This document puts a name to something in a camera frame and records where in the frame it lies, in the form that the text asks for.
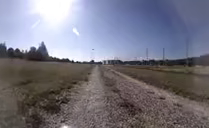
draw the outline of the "sun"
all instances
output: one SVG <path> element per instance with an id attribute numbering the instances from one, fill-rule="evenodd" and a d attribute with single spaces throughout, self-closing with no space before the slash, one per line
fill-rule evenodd
<path id="1" fill-rule="evenodd" d="M 63 22 L 70 13 L 73 0 L 35 0 L 34 12 L 52 25 Z"/>

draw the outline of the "blue sky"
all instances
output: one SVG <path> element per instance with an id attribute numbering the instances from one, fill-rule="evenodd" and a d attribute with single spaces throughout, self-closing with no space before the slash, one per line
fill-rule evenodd
<path id="1" fill-rule="evenodd" d="M 50 55 L 80 61 L 141 59 L 146 48 L 150 58 L 163 48 L 182 58 L 187 40 L 190 56 L 209 53 L 209 0 L 73 0 L 61 15 L 53 6 L 35 11 L 38 1 L 0 0 L 0 42 L 29 49 L 44 41 Z"/>

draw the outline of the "gravel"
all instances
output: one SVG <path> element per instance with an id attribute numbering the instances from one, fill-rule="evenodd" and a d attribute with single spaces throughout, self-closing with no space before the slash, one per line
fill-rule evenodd
<path id="1" fill-rule="evenodd" d="M 209 127 L 209 106 L 96 66 L 46 128 Z"/>

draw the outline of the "utility pole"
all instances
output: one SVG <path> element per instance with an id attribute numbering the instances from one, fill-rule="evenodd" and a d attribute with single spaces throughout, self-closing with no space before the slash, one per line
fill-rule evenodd
<path id="1" fill-rule="evenodd" d="M 162 60 L 163 60 L 162 65 L 165 65 L 165 48 L 163 48 L 163 51 L 162 51 Z"/>
<path id="2" fill-rule="evenodd" d="M 148 61 L 148 48 L 146 48 L 146 58 L 147 58 L 147 61 Z"/>
<path id="3" fill-rule="evenodd" d="M 149 59 L 149 58 L 148 58 L 148 48 L 146 48 L 146 58 L 147 58 L 147 65 L 148 65 L 148 63 L 149 63 L 149 62 L 148 62 L 148 59 Z"/>
<path id="4" fill-rule="evenodd" d="M 186 66 L 189 65 L 189 39 L 186 39 Z"/>

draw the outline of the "dry grass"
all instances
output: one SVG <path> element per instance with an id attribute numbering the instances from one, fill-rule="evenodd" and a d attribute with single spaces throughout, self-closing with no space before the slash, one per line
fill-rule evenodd
<path id="1" fill-rule="evenodd" d="M 178 95 L 209 103 L 209 77 L 127 66 L 112 66 L 111 68 Z"/>
<path id="2" fill-rule="evenodd" d="M 132 66 L 130 65 L 126 67 L 137 68 L 137 69 L 149 69 L 149 70 L 161 71 L 161 72 L 209 76 L 209 66 L 185 67 L 185 66 L 140 66 L 140 65 Z"/>
<path id="3" fill-rule="evenodd" d="M 41 123 L 39 111 L 58 113 L 60 104 L 69 101 L 74 84 L 87 81 L 92 66 L 55 62 L 0 59 L 0 91 L 14 89 L 18 110 L 29 127 Z"/>

